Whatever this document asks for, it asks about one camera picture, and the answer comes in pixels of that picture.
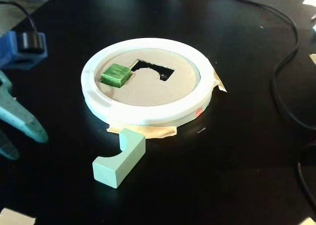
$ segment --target black tabletop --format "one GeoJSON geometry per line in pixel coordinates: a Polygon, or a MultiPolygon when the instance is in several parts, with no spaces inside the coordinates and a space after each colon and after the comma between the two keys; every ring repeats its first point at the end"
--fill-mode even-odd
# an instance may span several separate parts
{"type": "MultiPolygon", "coordinates": [[[[298,24],[301,48],[278,85],[300,118],[316,122],[316,67],[309,58],[316,8],[303,0],[256,1],[298,24]]],[[[50,141],[37,144],[0,123],[21,154],[16,162],[0,158],[0,209],[36,217],[39,225],[297,225],[314,217],[293,163],[297,147],[315,134],[284,120],[269,92],[274,65],[294,45],[281,19],[234,0],[50,0],[34,18],[46,34],[48,58],[31,71],[5,73],[50,141]],[[92,161],[118,154],[119,137],[86,106],[80,74],[97,51],[142,37],[195,47],[228,93],[215,89],[206,111],[176,136],[147,140],[146,154],[113,189],[93,179],[92,161]]],[[[316,193],[312,165],[304,173],[316,193]]]]}

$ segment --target black cable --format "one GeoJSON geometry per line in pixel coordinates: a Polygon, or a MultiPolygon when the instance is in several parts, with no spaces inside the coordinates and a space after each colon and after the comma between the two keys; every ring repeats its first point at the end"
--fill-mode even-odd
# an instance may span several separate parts
{"type": "Polygon", "coordinates": [[[252,4],[261,8],[264,8],[266,10],[268,10],[269,12],[271,12],[274,15],[277,15],[278,17],[282,18],[287,24],[289,24],[294,32],[294,36],[295,36],[295,46],[293,48],[292,51],[290,51],[274,68],[274,72],[272,75],[272,79],[271,79],[271,92],[272,92],[272,96],[275,99],[276,102],[276,106],[278,107],[278,110],[282,113],[284,113],[285,115],[287,115],[290,119],[292,119],[295,123],[297,123],[298,125],[300,125],[301,127],[308,129],[308,130],[316,130],[316,126],[313,125],[308,125],[306,123],[304,123],[303,121],[301,121],[296,115],[293,114],[293,112],[287,107],[287,105],[284,103],[280,92],[278,90],[277,87],[277,75],[280,72],[280,70],[285,66],[286,63],[288,63],[297,53],[299,46],[300,46],[300,37],[299,37],[299,33],[298,33],[298,28],[296,23],[294,22],[294,20],[289,17],[288,15],[286,15],[285,13],[283,13],[282,11],[276,9],[273,6],[270,5],[266,5],[263,3],[259,3],[259,2],[255,2],[252,0],[236,0],[236,1],[240,1],[240,2],[244,2],[247,4],[252,4]]]}
{"type": "Polygon", "coordinates": [[[297,170],[298,179],[299,179],[300,184],[301,184],[301,186],[303,188],[305,196],[307,197],[307,199],[308,199],[309,203],[311,204],[312,208],[316,211],[316,200],[315,200],[313,194],[311,193],[310,189],[308,188],[308,186],[306,184],[306,181],[304,179],[303,172],[302,172],[302,167],[301,167],[301,159],[304,156],[304,153],[306,153],[312,147],[316,147],[316,140],[306,144],[298,152],[297,163],[296,163],[296,170],[297,170]]]}
{"type": "Polygon", "coordinates": [[[37,28],[36,28],[36,24],[35,24],[35,21],[33,20],[32,16],[27,12],[27,10],[21,6],[20,4],[18,4],[17,2],[14,2],[14,1],[1,1],[0,0],[0,4],[7,4],[7,5],[13,5],[13,6],[16,6],[17,8],[19,8],[25,15],[26,17],[28,18],[31,26],[32,26],[32,29],[37,32],[37,28]]]}
{"type": "MultiPolygon", "coordinates": [[[[280,70],[282,70],[282,68],[286,65],[286,63],[288,63],[290,60],[293,59],[293,57],[296,55],[296,53],[299,49],[299,46],[300,46],[300,37],[299,37],[298,28],[296,26],[296,23],[294,22],[294,20],[291,17],[289,17],[288,15],[283,13],[282,11],[280,11],[280,10],[270,6],[270,5],[255,2],[252,0],[236,0],[236,1],[244,2],[247,4],[252,4],[252,5],[264,8],[264,9],[268,10],[269,12],[271,12],[272,14],[277,15],[278,17],[282,18],[287,24],[289,24],[291,26],[293,33],[294,33],[294,36],[295,36],[295,46],[294,46],[293,50],[291,50],[274,67],[274,71],[273,71],[272,78],[271,78],[271,93],[272,93],[272,96],[275,100],[276,106],[281,113],[287,115],[292,121],[294,121],[295,123],[300,125],[302,128],[315,131],[316,126],[304,123],[296,115],[293,114],[293,112],[284,103],[284,101],[280,95],[280,92],[278,90],[278,87],[277,87],[278,73],[280,72],[280,70]]],[[[316,212],[316,200],[315,200],[314,196],[312,195],[311,191],[309,190],[309,188],[304,180],[302,168],[301,168],[301,162],[300,162],[301,155],[307,150],[307,148],[314,147],[314,146],[316,146],[316,141],[313,141],[313,142],[307,144],[307,146],[303,147],[299,151],[296,167],[297,167],[299,181],[303,187],[303,190],[304,190],[309,202],[311,203],[313,209],[316,212]]]]}

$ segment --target orange label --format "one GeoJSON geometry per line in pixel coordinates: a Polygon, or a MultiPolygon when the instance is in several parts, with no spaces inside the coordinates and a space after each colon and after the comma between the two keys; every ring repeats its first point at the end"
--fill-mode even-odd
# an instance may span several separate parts
{"type": "Polygon", "coordinates": [[[200,114],[202,114],[202,106],[199,109],[197,109],[196,117],[198,117],[200,114]]]}

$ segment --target green block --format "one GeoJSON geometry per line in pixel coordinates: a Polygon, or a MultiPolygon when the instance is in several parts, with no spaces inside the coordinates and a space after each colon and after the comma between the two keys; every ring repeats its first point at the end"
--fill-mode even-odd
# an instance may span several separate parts
{"type": "Polygon", "coordinates": [[[129,68],[113,63],[105,72],[102,74],[101,82],[120,88],[132,75],[129,68]]]}
{"type": "Polygon", "coordinates": [[[145,136],[123,129],[119,133],[121,153],[114,157],[97,157],[93,163],[93,175],[97,181],[117,188],[146,151],[145,136]]]}

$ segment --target white ring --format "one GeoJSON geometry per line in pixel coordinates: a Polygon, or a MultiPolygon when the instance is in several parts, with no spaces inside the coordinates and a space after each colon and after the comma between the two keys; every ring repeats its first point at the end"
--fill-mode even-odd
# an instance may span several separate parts
{"type": "Polygon", "coordinates": [[[94,115],[106,123],[132,125],[179,126],[194,119],[194,112],[208,105],[214,86],[214,73],[209,60],[195,48],[172,40],[143,38],[123,41],[97,52],[86,63],[81,74],[82,92],[94,115]],[[158,48],[174,52],[191,61],[199,71],[200,81],[184,98],[159,106],[133,106],[104,95],[95,83],[95,73],[110,58],[135,49],[158,48]]]}

